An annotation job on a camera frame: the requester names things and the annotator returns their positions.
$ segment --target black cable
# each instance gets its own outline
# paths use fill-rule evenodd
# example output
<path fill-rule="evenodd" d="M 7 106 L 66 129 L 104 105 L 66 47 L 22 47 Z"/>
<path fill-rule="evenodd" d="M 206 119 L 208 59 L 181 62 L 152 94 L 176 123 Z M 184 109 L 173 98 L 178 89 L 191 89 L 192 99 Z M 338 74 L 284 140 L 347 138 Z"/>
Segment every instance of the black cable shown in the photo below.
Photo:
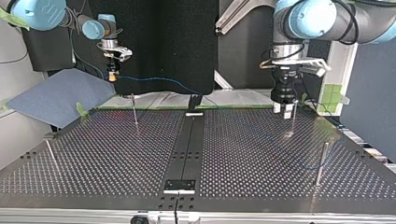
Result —
<path fill-rule="evenodd" d="M 178 216 L 177 216 L 178 196 L 179 196 L 179 195 L 177 195 L 177 200 L 176 200 L 176 205 L 175 205 L 175 210 L 174 210 L 175 224 L 178 224 Z"/>
<path fill-rule="evenodd" d="M 355 2 L 362 3 L 365 5 L 375 6 L 375 7 L 396 7 L 396 3 L 391 3 L 391 2 L 380 2 L 374 0 L 355 0 Z"/>
<path fill-rule="evenodd" d="M 17 60 L 14 60 L 14 61 L 0 62 L 0 64 L 17 63 L 17 62 L 20 62 L 20 61 L 22 61 L 23 59 L 25 59 L 25 58 L 27 57 L 27 55 L 28 55 L 28 51 L 26 50 L 26 53 L 23 55 L 23 57 L 21 57 L 21 58 L 19 58 L 19 59 L 17 59 Z"/>
<path fill-rule="evenodd" d="M 359 29 L 359 24 L 358 24 L 358 20 L 356 20 L 356 16 L 355 13 L 353 13 L 352 9 L 350 9 L 350 7 L 345 4 L 342 0 L 332 0 L 334 3 L 337 3 L 338 5 L 340 5 L 341 7 L 343 7 L 346 12 L 349 14 L 350 19 L 352 19 L 353 24 L 355 26 L 355 38 L 353 39 L 352 42 L 344 42 L 340 40 L 340 43 L 345 44 L 345 45 L 354 45 L 356 43 L 358 43 L 359 41 L 359 36 L 361 35 L 361 31 Z"/>
<path fill-rule="evenodd" d="M 350 5 L 350 8 L 352 9 L 353 15 L 355 15 L 356 17 L 356 8 L 353 5 Z M 352 29 L 352 27 L 354 26 L 353 20 L 352 18 L 350 18 L 349 20 L 349 25 L 347 26 L 346 30 L 344 31 L 344 33 L 340 36 L 340 38 L 337 39 L 337 41 L 342 41 L 347 34 L 349 34 L 350 30 Z"/>
<path fill-rule="evenodd" d="M 301 39 L 299 39 L 299 38 L 294 38 L 294 37 L 292 37 L 292 36 L 289 36 L 289 35 L 288 35 L 288 32 L 286 31 L 286 27 L 287 27 L 287 22 L 289 21 L 289 20 L 287 20 L 287 18 L 290 16 L 291 12 L 292 12 L 298 5 L 300 5 L 300 4 L 301 4 L 302 2 L 304 2 L 304 1 L 305 1 L 305 0 L 300 0 L 300 1 L 296 2 L 293 6 L 291 6 L 291 7 L 288 9 L 288 12 L 287 12 L 286 15 L 285 15 L 285 18 L 283 19 L 282 31 L 283 31 L 283 34 L 284 34 L 288 39 L 290 39 L 290 40 L 301 40 Z M 355 43 L 357 43 L 357 42 L 359 41 L 359 36 L 361 35 L 360 29 L 359 29 L 358 20 L 356 19 L 355 13 L 348 7 L 348 5 L 345 4 L 342 0 L 332 0 L 332 1 L 333 1 L 334 3 L 339 4 L 341 7 L 343 7 L 343 8 L 346 10 L 346 12 L 349 14 L 349 16 L 350 16 L 350 18 L 352 19 L 352 22 L 353 22 L 353 24 L 354 24 L 354 26 L 355 26 L 355 38 L 353 39 L 353 41 L 350 42 L 350 43 L 343 42 L 343 41 L 340 41 L 340 42 L 343 43 L 343 44 L 345 44 L 345 45 L 354 45 Z"/>
<path fill-rule="evenodd" d="M 298 76 L 299 76 L 300 80 L 303 82 L 303 86 L 304 86 L 304 89 L 305 89 L 306 94 L 308 95 L 309 100 L 311 101 L 311 103 L 312 103 L 312 105 L 314 106 L 315 110 L 318 111 L 318 107 L 317 107 L 317 105 L 315 105 L 315 103 L 313 102 L 313 99 L 312 99 L 312 97 L 311 97 L 311 94 L 309 94 L 308 88 L 307 88 L 306 85 L 305 85 L 305 81 L 304 81 L 303 77 L 301 76 L 300 73 L 298 74 Z"/>
<path fill-rule="evenodd" d="M 263 51 L 262 52 L 262 59 L 264 59 L 264 60 L 266 60 L 267 58 L 266 57 L 264 57 L 264 54 L 266 54 L 266 53 L 270 53 L 270 56 L 268 57 L 268 58 L 270 58 L 271 57 L 271 52 L 272 51 L 274 51 L 274 49 L 266 49 L 265 51 Z"/>

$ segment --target metal rod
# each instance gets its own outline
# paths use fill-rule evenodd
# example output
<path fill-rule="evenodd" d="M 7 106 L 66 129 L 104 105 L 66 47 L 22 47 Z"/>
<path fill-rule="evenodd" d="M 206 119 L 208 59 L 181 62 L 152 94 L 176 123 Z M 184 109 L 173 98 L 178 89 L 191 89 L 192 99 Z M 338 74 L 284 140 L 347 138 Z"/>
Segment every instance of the metal rod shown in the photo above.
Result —
<path fill-rule="evenodd" d="M 46 140 L 46 144 L 47 144 L 47 147 L 49 149 L 50 156 L 52 157 L 53 160 L 55 160 L 55 155 L 53 154 L 52 147 L 50 146 L 50 141 Z"/>
<path fill-rule="evenodd" d="M 319 162 L 319 169 L 318 169 L 318 175 L 317 175 L 317 181 L 315 183 L 315 186 L 319 187 L 320 186 L 320 180 L 322 178 L 322 174 L 323 174 L 323 167 L 324 167 L 324 163 L 326 162 L 327 159 L 327 153 L 329 151 L 329 143 L 325 142 L 323 144 L 323 149 L 322 149 L 322 154 L 320 157 L 320 162 Z"/>
<path fill-rule="evenodd" d="M 134 124 L 137 125 L 137 115 L 136 115 L 136 102 L 134 101 L 134 94 L 131 94 L 132 106 L 134 108 Z"/>

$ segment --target gray panel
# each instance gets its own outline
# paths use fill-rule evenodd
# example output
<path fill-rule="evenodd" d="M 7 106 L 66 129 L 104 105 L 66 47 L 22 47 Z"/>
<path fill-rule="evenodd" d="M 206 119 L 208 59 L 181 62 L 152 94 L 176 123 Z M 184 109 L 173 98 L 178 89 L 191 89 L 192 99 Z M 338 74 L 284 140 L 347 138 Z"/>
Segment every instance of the gray panel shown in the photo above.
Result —
<path fill-rule="evenodd" d="M 98 111 L 51 143 L 56 161 L 44 148 L 25 155 L 0 173 L 0 206 L 157 208 L 183 113 L 138 117 L 136 127 L 133 111 Z"/>
<path fill-rule="evenodd" d="M 360 45 L 341 121 L 359 137 L 396 161 L 396 40 Z"/>
<path fill-rule="evenodd" d="M 7 106 L 28 117 L 64 128 L 81 116 L 77 103 L 88 111 L 114 94 L 111 83 L 73 68 L 62 70 L 21 93 Z"/>
<path fill-rule="evenodd" d="M 220 15 L 231 4 L 220 0 Z M 274 81 L 271 70 L 259 64 L 268 59 L 262 53 L 271 48 L 273 13 L 270 7 L 253 9 L 227 34 L 219 37 L 219 73 L 237 89 L 269 89 Z"/>

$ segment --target silver cylinder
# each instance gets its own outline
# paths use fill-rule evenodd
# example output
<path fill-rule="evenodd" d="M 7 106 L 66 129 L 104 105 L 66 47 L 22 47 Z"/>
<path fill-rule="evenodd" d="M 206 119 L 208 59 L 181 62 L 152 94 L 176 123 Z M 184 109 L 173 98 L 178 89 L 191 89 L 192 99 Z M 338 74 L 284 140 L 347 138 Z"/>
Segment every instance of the silver cylinder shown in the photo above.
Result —
<path fill-rule="evenodd" d="M 302 45 L 302 44 L 275 45 L 274 50 L 271 54 L 271 58 L 274 61 L 287 61 L 287 60 L 296 60 L 296 59 L 303 58 L 303 56 L 304 56 L 304 51 L 302 50 L 303 46 L 304 45 Z"/>
<path fill-rule="evenodd" d="M 10 1 L 11 0 L 0 0 L 0 7 L 2 7 L 4 10 L 7 10 Z"/>
<path fill-rule="evenodd" d="M 116 49 L 119 46 L 117 39 L 102 39 L 101 41 L 104 49 Z"/>

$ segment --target metal table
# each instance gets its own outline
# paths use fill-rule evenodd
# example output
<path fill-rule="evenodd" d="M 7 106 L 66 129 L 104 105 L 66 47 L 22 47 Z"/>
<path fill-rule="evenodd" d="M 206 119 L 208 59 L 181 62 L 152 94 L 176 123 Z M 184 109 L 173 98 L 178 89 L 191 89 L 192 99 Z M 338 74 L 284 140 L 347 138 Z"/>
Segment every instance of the metal table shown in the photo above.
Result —
<path fill-rule="evenodd" d="M 21 214 L 125 210 L 169 220 L 175 211 L 247 219 L 335 213 L 396 223 L 396 176 L 312 111 L 300 109 L 294 125 L 269 109 L 137 116 L 138 126 L 131 110 L 95 111 L 51 142 L 56 160 L 43 143 L 0 171 L 0 223 Z M 326 142 L 330 154 L 320 165 Z M 164 194 L 167 180 L 195 180 L 195 194 Z"/>

